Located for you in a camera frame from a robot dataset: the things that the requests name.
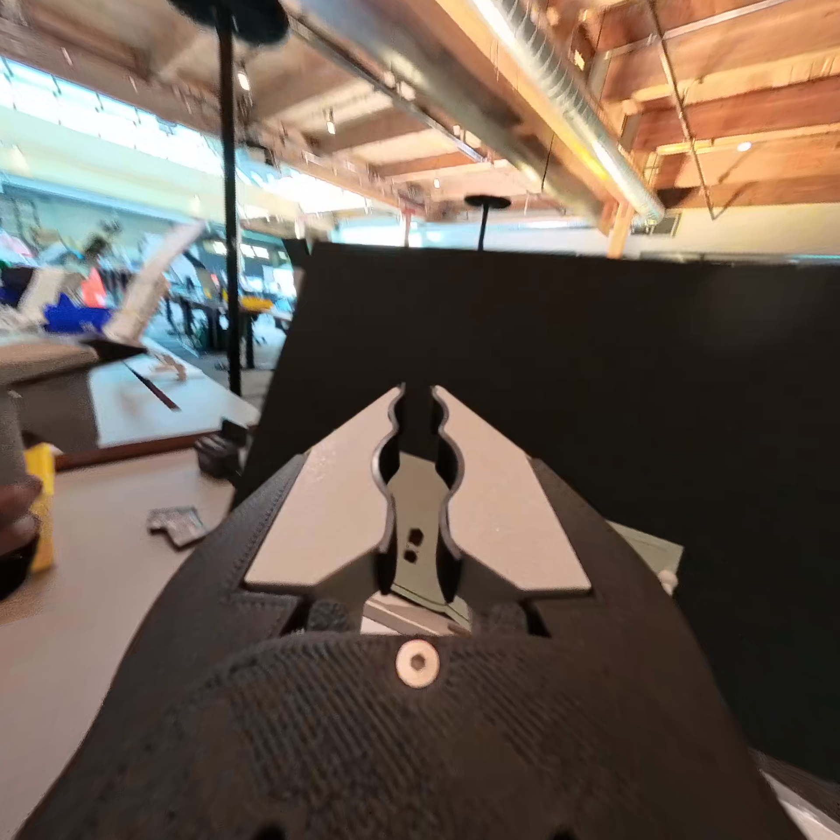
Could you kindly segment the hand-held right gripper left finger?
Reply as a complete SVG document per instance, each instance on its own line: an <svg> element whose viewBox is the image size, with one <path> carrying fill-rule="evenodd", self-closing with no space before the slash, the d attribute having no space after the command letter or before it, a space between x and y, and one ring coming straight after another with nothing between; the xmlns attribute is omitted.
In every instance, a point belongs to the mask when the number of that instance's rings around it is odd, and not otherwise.
<svg viewBox="0 0 840 840"><path fill-rule="evenodd" d="M396 503L388 486L400 465L391 388L310 447L259 550L245 588L310 601L366 601L396 577Z"/></svg>

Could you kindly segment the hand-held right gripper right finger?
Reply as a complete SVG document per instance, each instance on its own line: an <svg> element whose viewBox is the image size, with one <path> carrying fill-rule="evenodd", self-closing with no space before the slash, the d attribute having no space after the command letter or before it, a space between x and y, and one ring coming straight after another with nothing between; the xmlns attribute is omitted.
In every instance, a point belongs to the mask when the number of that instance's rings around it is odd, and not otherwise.
<svg viewBox="0 0 840 840"><path fill-rule="evenodd" d="M588 596L592 583L530 457L440 385L432 388L438 514L436 571L446 602Z"/></svg>

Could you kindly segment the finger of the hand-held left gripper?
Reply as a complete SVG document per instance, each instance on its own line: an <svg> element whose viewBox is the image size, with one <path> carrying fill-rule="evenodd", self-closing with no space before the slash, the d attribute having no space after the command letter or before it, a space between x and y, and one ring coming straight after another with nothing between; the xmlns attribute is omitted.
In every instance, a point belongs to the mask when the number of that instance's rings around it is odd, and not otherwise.
<svg viewBox="0 0 840 840"><path fill-rule="evenodd" d="M98 449L91 373L145 353L137 340L99 334L3 335L1 460L24 460L25 434L65 454Z"/></svg>

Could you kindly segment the person's left hand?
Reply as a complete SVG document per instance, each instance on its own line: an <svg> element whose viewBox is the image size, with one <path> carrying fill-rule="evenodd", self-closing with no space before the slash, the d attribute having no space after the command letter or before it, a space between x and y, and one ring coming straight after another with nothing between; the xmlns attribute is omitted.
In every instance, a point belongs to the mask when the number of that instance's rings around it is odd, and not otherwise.
<svg viewBox="0 0 840 840"><path fill-rule="evenodd" d="M43 483L36 476L1 486L2 558L24 549L38 536L39 520L31 508L42 489Z"/></svg>

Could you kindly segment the yellow plastic bin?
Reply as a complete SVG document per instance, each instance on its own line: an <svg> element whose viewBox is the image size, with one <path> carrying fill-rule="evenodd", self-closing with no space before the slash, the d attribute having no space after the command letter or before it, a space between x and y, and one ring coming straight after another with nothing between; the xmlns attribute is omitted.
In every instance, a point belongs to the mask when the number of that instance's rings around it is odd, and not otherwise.
<svg viewBox="0 0 840 840"><path fill-rule="evenodd" d="M54 501L56 490L56 449L52 444L40 443L27 448L24 461L30 476L41 484L39 496L30 507L39 521L38 542L28 568L30 576L47 571L54 563Z"/></svg>

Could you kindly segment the blue storage bin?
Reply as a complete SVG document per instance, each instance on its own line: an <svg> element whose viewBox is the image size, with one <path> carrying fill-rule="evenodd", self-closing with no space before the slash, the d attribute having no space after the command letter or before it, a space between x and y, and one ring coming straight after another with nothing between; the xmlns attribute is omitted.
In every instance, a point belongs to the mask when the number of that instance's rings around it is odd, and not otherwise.
<svg viewBox="0 0 840 840"><path fill-rule="evenodd" d="M100 334L114 312L110 308L82 306L61 293L55 303L43 310L43 330L55 334Z"/></svg>

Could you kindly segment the printed instruction booklet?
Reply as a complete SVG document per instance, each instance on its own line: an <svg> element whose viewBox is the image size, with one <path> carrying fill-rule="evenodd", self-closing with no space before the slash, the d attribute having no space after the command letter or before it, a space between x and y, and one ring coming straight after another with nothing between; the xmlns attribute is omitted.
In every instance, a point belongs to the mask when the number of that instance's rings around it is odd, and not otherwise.
<svg viewBox="0 0 840 840"><path fill-rule="evenodd" d="M389 483L395 500L398 560L394 596L470 629L471 614L460 597L447 602L437 577L438 507L448 492L430 460L401 454ZM676 593L682 546L616 522L611 527L636 551L670 595Z"/></svg>

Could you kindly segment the grey wooden-edged table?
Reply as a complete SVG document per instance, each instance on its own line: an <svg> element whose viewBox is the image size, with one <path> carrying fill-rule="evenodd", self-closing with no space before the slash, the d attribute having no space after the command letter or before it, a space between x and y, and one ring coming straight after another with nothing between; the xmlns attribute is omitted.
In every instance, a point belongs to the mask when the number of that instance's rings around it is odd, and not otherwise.
<svg viewBox="0 0 840 840"><path fill-rule="evenodd" d="M191 448L224 420L256 428L259 411L186 359L145 339L146 353L87 372L95 439L56 444L66 472Z"/></svg>

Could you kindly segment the small black battery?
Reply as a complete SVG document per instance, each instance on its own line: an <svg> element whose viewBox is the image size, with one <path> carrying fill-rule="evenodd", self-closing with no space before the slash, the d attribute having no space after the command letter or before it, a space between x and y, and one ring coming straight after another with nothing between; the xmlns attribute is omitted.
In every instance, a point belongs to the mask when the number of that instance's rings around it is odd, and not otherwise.
<svg viewBox="0 0 840 840"><path fill-rule="evenodd" d="M173 550L184 551L204 540L209 533L195 507L167 507L149 511L146 529L161 534Z"/></svg>

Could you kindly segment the leaning printed board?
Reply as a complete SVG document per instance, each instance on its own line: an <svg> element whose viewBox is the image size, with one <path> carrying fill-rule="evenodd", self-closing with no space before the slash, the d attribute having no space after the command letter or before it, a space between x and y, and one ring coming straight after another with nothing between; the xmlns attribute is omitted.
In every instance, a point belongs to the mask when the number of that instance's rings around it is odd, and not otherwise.
<svg viewBox="0 0 840 840"><path fill-rule="evenodd" d="M206 220L192 220L175 226L152 248L129 283L120 308L104 326L102 336L105 339L120 344L140 343L169 288L165 273L206 230Z"/></svg>

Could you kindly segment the black disc-topped pole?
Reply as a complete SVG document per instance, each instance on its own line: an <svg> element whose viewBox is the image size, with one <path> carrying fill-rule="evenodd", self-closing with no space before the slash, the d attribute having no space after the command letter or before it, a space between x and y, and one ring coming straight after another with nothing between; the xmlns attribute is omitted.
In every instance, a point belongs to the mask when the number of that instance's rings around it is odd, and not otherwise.
<svg viewBox="0 0 840 840"><path fill-rule="evenodd" d="M479 252L484 251L490 211L505 211L509 209L511 199L507 196L473 193L466 195L464 201L468 207L480 210L479 234L476 249Z"/></svg>

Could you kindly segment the silver ceiling duct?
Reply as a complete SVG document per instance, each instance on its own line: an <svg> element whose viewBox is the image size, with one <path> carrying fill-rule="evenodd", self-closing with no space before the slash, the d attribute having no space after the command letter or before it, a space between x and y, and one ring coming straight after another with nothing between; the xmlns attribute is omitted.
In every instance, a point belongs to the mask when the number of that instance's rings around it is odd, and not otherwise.
<svg viewBox="0 0 840 840"><path fill-rule="evenodd" d="M532 6L520 1L473 2L490 31L516 61L520 72L550 104L569 136L581 148L591 171L614 184L620 199L649 224L665 217L658 197L637 173L603 122L574 63L554 44Z"/></svg>

